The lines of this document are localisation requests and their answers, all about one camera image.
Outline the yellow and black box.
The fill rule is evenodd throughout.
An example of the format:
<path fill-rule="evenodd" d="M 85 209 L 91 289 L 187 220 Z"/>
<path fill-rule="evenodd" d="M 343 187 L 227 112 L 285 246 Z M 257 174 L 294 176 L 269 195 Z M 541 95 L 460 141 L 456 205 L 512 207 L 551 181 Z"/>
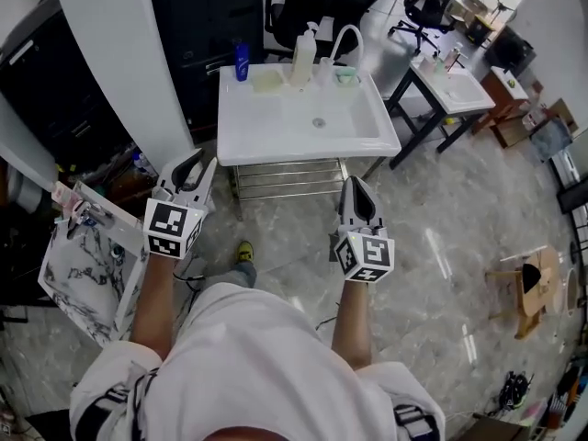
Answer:
<path fill-rule="evenodd" d="M 490 23 L 483 17 L 476 15 L 469 23 L 465 37 L 472 45 L 481 47 L 494 31 L 495 28 Z"/>

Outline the blue-grey framed panel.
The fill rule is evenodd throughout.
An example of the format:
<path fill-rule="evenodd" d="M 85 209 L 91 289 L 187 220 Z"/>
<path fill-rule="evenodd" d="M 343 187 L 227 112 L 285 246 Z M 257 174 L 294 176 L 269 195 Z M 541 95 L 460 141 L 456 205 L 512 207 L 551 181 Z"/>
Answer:
<path fill-rule="evenodd" d="M 537 157 L 545 163 L 554 155 L 566 149 L 572 143 L 568 125 L 560 117 L 546 120 L 530 136 L 530 141 L 537 151 Z"/>

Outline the black monitor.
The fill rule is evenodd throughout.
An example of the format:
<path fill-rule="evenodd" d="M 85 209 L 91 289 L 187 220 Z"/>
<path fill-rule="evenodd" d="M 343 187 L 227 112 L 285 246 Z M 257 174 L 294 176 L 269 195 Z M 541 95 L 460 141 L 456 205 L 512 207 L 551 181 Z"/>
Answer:
<path fill-rule="evenodd" d="M 582 181 L 564 187 L 557 194 L 557 201 L 562 214 L 569 214 L 588 203 L 588 176 Z"/>

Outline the brown cabinet with white top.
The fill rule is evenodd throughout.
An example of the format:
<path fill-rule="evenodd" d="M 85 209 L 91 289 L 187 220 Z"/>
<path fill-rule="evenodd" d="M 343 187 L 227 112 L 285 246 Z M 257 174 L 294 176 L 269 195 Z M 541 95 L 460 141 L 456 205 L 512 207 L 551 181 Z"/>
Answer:
<path fill-rule="evenodd" d="M 501 67 L 493 66 L 482 79 L 481 86 L 495 106 L 474 124 L 471 130 L 473 135 L 485 128 L 497 126 L 529 100 L 518 80 L 509 70 Z"/>

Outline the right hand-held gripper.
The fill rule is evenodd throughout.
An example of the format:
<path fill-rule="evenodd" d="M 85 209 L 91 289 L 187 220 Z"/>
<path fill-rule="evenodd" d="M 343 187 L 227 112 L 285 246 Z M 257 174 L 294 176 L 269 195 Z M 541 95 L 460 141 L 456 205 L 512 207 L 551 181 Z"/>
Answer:
<path fill-rule="evenodd" d="M 341 267 L 345 281 L 377 283 L 395 267 L 395 242 L 382 227 L 379 197 L 351 175 L 343 184 L 338 213 L 339 232 L 329 236 L 329 261 Z M 362 224 L 374 229 L 360 229 Z"/>

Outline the person's left forearm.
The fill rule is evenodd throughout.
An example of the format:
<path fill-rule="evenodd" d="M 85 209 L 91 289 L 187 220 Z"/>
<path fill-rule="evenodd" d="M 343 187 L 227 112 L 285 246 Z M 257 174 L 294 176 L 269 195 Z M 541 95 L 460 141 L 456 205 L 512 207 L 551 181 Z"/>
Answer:
<path fill-rule="evenodd" d="M 130 332 L 130 341 L 153 350 L 162 360 L 174 338 L 175 260 L 151 254 Z"/>

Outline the person's white clothing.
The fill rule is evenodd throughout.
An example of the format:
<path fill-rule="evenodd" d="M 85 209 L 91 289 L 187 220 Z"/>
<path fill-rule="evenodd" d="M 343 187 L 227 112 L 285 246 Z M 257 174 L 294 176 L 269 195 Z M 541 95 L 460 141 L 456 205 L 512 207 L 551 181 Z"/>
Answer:
<path fill-rule="evenodd" d="M 398 362 L 351 368 L 307 317 L 262 290 L 219 283 L 170 353 L 107 345 L 73 390 L 74 441 L 203 441 L 253 428 L 288 441 L 445 441 L 446 420 Z"/>

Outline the black box machine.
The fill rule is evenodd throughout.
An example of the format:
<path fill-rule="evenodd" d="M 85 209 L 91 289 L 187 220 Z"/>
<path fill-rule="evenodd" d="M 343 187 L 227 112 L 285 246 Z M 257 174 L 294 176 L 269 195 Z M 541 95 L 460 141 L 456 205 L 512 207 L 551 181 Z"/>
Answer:
<path fill-rule="evenodd" d="M 536 58 L 534 47 L 508 25 L 504 26 L 484 53 L 490 66 L 521 74 Z"/>

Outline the clear plastic water bottle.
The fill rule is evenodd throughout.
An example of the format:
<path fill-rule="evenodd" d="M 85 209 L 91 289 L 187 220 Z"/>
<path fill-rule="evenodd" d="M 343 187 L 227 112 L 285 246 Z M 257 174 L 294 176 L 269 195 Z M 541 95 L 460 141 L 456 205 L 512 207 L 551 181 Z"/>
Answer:
<path fill-rule="evenodd" d="M 141 171 L 142 173 L 150 176 L 150 177 L 157 177 L 158 174 L 147 160 L 146 156 L 141 152 L 134 152 L 132 154 L 132 161 L 135 167 Z"/>

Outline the marble sink cabinet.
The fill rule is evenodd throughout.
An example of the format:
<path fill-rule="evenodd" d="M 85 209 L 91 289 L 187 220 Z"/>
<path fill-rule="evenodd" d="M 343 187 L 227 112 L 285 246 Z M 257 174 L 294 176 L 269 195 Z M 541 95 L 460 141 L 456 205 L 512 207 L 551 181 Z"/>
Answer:
<path fill-rule="evenodd" d="M 127 339 L 139 296 L 147 255 L 142 222 L 92 188 L 78 182 L 71 188 L 80 200 L 105 209 L 107 228 L 82 226 L 68 240 L 72 212 L 56 221 L 38 282 L 54 303 L 101 346 Z"/>

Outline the black swivel office chair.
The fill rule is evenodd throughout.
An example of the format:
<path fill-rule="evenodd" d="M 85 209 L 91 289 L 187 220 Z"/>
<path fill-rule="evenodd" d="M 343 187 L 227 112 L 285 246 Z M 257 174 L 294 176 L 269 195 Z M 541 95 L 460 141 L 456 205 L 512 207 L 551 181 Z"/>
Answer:
<path fill-rule="evenodd" d="M 435 43 L 425 32 L 427 29 L 437 30 L 441 34 L 447 34 L 455 29 L 458 20 L 454 16 L 447 16 L 447 6 L 451 0 L 404 0 L 404 12 L 409 22 L 400 20 L 392 26 L 388 32 L 390 38 L 396 32 L 411 33 L 416 39 L 416 48 L 413 55 L 421 53 L 422 43 L 426 42 L 435 51 L 439 51 Z"/>

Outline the black frame table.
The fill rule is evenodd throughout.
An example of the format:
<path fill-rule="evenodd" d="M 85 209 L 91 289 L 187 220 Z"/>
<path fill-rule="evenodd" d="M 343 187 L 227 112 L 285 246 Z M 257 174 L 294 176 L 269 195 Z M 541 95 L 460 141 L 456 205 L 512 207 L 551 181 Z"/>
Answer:
<path fill-rule="evenodd" d="M 417 89 L 421 97 L 424 98 L 426 104 L 430 108 L 430 112 L 422 125 L 417 125 L 409 116 L 408 112 L 401 105 L 401 99 L 406 95 L 408 89 L 414 87 Z M 410 70 L 406 71 L 400 83 L 394 90 L 391 97 L 385 102 L 389 115 L 392 119 L 402 119 L 411 133 L 411 137 L 405 146 L 401 148 L 401 152 L 390 159 L 390 169 L 398 167 L 425 139 L 434 131 L 443 129 L 443 123 L 449 119 L 456 119 L 458 127 L 450 134 L 445 133 L 445 139 L 437 146 L 436 150 L 443 153 L 452 144 L 454 144 L 462 135 L 470 130 L 474 123 L 478 121 L 485 113 L 474 113 L 468 115 L 449 116 L 440 105 L 433 99 L 430 94 L 424 90 L 424 84 L 416 80 L 416 76 Z"/>

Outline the black cone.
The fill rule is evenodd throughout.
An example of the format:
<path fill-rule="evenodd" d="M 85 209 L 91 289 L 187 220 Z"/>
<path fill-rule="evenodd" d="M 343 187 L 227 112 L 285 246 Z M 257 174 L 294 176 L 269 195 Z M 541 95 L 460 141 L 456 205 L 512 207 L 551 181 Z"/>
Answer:
<path fill-rule="evenodd" d="M 528 263 L 523 264 L 521 274 L 525 294 L 529 293 L 542 278 L 541 270 L 537 266 Z"/>

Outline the pink bottle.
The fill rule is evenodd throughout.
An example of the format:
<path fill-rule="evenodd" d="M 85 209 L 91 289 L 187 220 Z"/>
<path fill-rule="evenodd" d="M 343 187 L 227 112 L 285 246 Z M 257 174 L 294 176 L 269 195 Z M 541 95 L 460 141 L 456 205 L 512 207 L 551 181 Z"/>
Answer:
<path fill-rule="evenodd" d="M 63 210 L 71 212 L 75 204 L 80 200 L 79 195 L 60 181 L 53 184 L 51 200 Z"/>

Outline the chrome faucet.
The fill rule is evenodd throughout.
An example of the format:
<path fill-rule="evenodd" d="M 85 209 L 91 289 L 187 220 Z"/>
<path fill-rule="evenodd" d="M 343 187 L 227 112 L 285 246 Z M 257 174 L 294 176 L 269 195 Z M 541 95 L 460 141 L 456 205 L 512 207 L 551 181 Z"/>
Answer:
<path fill-rule="evenodd" d="M 107 228 L 110 223 L 109 213 L 100 205 L 87 200 L 79 200 L 74 204 L 68 220 L 66 237 L 68 240 L 72 240 L 82 226 L 94 228 L 100 225 Z"/>

